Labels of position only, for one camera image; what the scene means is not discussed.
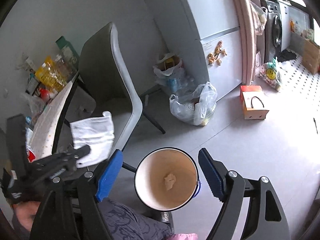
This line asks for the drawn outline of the person's left hand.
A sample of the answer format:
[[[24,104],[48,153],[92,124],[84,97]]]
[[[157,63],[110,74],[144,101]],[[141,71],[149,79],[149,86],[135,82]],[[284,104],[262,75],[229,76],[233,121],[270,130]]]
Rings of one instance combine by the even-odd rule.
[[[19,223],[29,232],[31,232],[39,206],[40,202],[36,201],[20,202],[13,205],[13,210]]]

